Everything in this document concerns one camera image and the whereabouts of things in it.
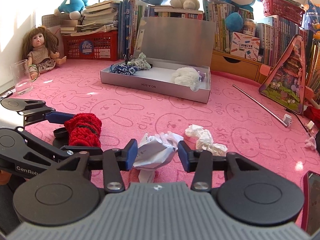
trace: navy floral cloth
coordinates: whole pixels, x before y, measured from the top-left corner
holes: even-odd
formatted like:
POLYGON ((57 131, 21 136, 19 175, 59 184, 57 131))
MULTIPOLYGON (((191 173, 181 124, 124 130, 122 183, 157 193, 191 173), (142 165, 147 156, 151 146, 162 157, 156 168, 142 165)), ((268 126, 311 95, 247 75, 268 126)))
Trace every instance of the navy floral cloth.
POLYGON ((122 75, 128 75, 128 76, 133 76, 136 71, 140 70, 140 67, 137 66, 130 66, 126 64, 120 64, 117 66, 111 65, 110 67, 110 72, 111 73, 117 73, 117 74, 122 74, 122 75))

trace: triangular toy case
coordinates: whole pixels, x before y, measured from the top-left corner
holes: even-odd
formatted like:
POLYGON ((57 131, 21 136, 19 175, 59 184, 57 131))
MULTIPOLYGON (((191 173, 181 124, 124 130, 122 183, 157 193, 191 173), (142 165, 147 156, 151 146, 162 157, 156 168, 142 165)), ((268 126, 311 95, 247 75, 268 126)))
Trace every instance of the triangular toy case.
POLYGON ((259 92, 282 106, 302 114, 306 80, 303 38, 295 35, 259 92))

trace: label sticker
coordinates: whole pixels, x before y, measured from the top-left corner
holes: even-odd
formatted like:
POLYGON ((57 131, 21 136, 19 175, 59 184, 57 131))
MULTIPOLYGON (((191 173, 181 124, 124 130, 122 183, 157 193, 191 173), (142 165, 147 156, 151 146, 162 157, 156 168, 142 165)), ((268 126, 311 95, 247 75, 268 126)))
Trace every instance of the label sticker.
POLYGON ((99 56, 100 57, 111 57, 110 56, 110 49, 99 49, 99 56))
POLYGON ((79 51, 84 55, 89 55, 93 52, 92 41, 82 41, 79 45, 79 51))

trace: smartphone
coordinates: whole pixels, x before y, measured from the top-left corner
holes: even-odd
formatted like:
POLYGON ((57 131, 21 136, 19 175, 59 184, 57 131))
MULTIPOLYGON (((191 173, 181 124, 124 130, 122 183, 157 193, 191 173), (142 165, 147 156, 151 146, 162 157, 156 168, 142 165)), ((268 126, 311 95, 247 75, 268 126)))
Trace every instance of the smartphone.
POLYGON ((304 206, 301 228, 313 235, 320 228, 320 175, 308 171, 303 178, 304 206))

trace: red knitted item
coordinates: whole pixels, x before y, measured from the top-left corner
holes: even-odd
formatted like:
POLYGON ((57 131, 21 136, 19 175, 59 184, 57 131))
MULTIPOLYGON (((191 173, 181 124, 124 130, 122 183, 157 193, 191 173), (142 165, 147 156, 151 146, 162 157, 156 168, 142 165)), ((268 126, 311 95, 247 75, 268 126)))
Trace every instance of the red knitted item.
POLYGON ((320 127, 320 110, 313 106, 308 106, 303 115, 315 123, 316 127, 320 127))
POLYGON ((94 114, 76 114, 64 123, 69 133, 70 146, 101 147, 101 120, 94 114))

